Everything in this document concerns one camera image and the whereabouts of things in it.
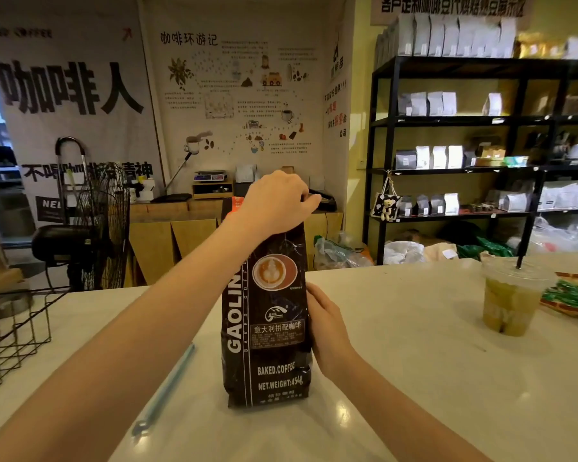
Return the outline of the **person's left hand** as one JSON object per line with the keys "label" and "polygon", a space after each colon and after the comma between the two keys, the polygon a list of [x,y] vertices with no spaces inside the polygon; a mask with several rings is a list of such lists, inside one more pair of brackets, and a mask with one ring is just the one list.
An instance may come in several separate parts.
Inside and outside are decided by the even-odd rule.
{"label": "person's left hand", "polygon": [[294,216],[295,185],[306,183],[296,174],[276,170],[250,186],[232,219],[240,229],[245,229],[254,246],[297,227],[308,218]]}

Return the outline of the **dark brown coffee bag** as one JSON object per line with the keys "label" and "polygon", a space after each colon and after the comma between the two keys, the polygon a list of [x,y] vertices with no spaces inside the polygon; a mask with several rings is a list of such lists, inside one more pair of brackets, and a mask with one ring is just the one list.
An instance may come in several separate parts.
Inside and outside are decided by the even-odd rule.
{"label": "dark brown coffee bag", "polygon": [[312,341],[304,224],[267,238],[222,294],[223,386],[229,408],[308,398]]}

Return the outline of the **person's left forearm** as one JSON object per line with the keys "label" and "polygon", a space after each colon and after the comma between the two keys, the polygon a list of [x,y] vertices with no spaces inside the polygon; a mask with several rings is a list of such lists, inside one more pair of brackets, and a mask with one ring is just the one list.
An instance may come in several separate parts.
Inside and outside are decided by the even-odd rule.
{"label": "person's left forearm", "polygon": [[234,214],[59,366],[0,428],[0,462],[107,462],[232,275],[274,229]]}

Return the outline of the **small bag with teddy bear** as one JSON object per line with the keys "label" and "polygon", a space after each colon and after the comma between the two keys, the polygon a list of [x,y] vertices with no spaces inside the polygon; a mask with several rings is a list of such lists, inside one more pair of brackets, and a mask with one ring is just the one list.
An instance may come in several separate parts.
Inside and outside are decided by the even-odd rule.
{"label": "small bag with teddy bear", "polygon": [[387,171],[381,191],[376,194],[369,213],[369,217],[378,218],[386,223],[395,221],[398,215],[398,203],[401,199],[395,190],[391,173],[391,170]]}

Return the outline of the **white plastic bag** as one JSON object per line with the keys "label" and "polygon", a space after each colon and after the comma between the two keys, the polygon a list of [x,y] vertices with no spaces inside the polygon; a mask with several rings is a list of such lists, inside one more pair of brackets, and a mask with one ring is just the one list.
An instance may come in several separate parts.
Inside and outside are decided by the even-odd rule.
{"label": "white plastic bag", "polygon": [[383,264],[426,262],[424,245],[413,241],[387,241],[384,246]]}

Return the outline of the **black metal shelf unit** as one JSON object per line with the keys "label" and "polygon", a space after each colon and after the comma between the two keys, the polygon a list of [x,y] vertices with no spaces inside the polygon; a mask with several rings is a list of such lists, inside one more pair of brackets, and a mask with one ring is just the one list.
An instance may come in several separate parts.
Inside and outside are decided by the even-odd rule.
{"label": "black metal shelf unit", "polygon": [[[402,79],[462,79],[470,80],[509,79],[516,80],[517,86],[511,115],[481,116],[401,116],[398,109],[398,89]],[[557,81],[553,112],[547,115],[523,115],[526,91],[531,80]],[[487,218],[487,236],[491,237],[500,218],[527,217],[546,210],[538,210],[538,199],[547,177],[557,174],[578,172],[578,165],[556,162],[554,157],[555,138],[561,125],[578,125],[578,115],[563,115],[563,107],[570,84],[578,81],[578,60],[541,59],[486,59],[486,58],[435,58],[423,56],[397,56],[379,66],[372,73],[369,105],[369,132],[365,170],[365,198],[362,225],[362,242],[369,242],[369,224],[378,222],[377,254],[378,265],[383,264],[383,252],[388,223],[369,217],[372,208],[372,177],[386,175],[387,171],[396,176],[403,175],[453,175],[493,173],[500,167],[470,167],[468,169],[445,170],[393,170],[394,134],[398,128],[435,127],[493,127],[507,128],[506,149],[513,150],[518,137],[518,128],[527,126],[548,127],[546,154],[544,160],[531,166],[534,189],[530,207],[526,212],[464,212],[457,216],[408,216],[400,217],[395,223],[439,222],[448,220],[471,220]]]}

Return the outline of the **green plastic bags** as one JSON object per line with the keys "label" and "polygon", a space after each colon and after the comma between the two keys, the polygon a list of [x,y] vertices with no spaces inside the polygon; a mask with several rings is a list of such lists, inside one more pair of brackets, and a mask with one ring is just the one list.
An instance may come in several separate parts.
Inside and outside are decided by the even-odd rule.
{"label": "green plastic bags", "polygon": [[481,255],[488,254],[495,257],[514,257],[514,252],[507,246],[496,241],[478,236],[476,241],[469,244],[458,244],[457,254],[461,259],[480,260]]}

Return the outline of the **black standing fan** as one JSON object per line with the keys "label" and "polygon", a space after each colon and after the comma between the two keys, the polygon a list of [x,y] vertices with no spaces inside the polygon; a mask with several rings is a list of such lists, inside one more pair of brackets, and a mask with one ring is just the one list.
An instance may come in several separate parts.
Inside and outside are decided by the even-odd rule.
{"label": "black standing fan", "polygon": [[123,166],[97,164],[64,200],[62,223],[40,227],[31,241],[35,259],[47,268],[66,267],[72,292],[124,286],[130,196]]}

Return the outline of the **row of white coffee bags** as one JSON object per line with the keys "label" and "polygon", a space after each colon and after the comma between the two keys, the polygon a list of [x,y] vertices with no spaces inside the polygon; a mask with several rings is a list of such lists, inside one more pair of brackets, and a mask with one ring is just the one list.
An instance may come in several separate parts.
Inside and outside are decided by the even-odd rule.
{"label": "row of white coffee bags", "polygon": [[377,36],[375,65],[396,56],[511,58],[517,32],[516,17],[400,14]]}

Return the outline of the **black drinking straw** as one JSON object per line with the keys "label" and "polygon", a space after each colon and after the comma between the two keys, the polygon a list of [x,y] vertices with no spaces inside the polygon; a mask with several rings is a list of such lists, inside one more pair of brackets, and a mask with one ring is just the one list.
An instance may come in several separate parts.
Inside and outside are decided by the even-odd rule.
{"label": "black drinking straw", "polygon": [[527,253],[528,246],[529,246],[529,243],[531,240],[532,230],[534,228],[535,219],[536,218],[534,217],[534,215],[526,218],[523,232],[521,234],[520,242],[519,242],[517,250],[516,250],[517,261],[516,261],[515,267],[517,270],[521,269],[521,266],[522,266],[523,260],[524,260],[524,256]]}

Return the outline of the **white sign with dark letters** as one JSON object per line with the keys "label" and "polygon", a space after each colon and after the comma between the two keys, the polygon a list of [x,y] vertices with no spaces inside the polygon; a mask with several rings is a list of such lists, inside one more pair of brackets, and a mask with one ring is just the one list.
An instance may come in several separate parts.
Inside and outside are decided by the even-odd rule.
{"label": "white sign with dark letters", "polygon": [[515,18],[530,24],[535,0],[371,0],[370,25],[391,24],[400,14],[440,14]]}

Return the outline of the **metal hand trolley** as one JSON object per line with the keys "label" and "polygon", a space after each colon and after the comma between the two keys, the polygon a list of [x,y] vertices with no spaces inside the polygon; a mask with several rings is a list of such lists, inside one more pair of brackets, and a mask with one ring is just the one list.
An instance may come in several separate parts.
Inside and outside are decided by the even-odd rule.
{"label": "metal hand trolley", "polygon": [[[83,177],[76,181],[77,166],[72,167],[62,162],[62,148],[74,143],[79,148],[81,170]],[[60,203],[60,219],[63,225],[93,225],[93,214],[90,214],[90,202],[83,201],[85,192],[89,189],[89,172],[87,168],[84,145],[74,137],[59,137],[55,142],[55,159],[57,163],[57,190]]]}

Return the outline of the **group of large white bags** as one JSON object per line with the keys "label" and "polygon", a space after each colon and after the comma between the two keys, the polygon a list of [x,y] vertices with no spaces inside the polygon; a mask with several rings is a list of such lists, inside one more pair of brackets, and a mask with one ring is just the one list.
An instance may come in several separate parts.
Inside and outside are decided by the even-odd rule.
{"label": "group of large white bags", "polygon": [[538,210],[578,209],[578,180],[545,182]]}

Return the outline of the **green and orange snack packet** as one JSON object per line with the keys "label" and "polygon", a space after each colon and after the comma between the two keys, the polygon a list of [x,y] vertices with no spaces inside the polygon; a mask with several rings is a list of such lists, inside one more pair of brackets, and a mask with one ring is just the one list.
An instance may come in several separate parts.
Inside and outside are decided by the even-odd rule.
{"label": "green and orange snack packet", "polygon": [[555,287],[544,291],[540,304],[571,318],[578,318],[578,273],[555,272]]}

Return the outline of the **narrow wall poster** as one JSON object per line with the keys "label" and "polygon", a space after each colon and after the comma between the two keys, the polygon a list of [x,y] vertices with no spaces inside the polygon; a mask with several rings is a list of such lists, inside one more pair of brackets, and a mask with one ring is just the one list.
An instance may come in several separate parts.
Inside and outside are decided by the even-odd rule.
{"label": "narrow wall poster", "polygon": [[336,22],[326,45],[323,95],[325,191],[340,202],[346,196],[352,69],[352,26]]}

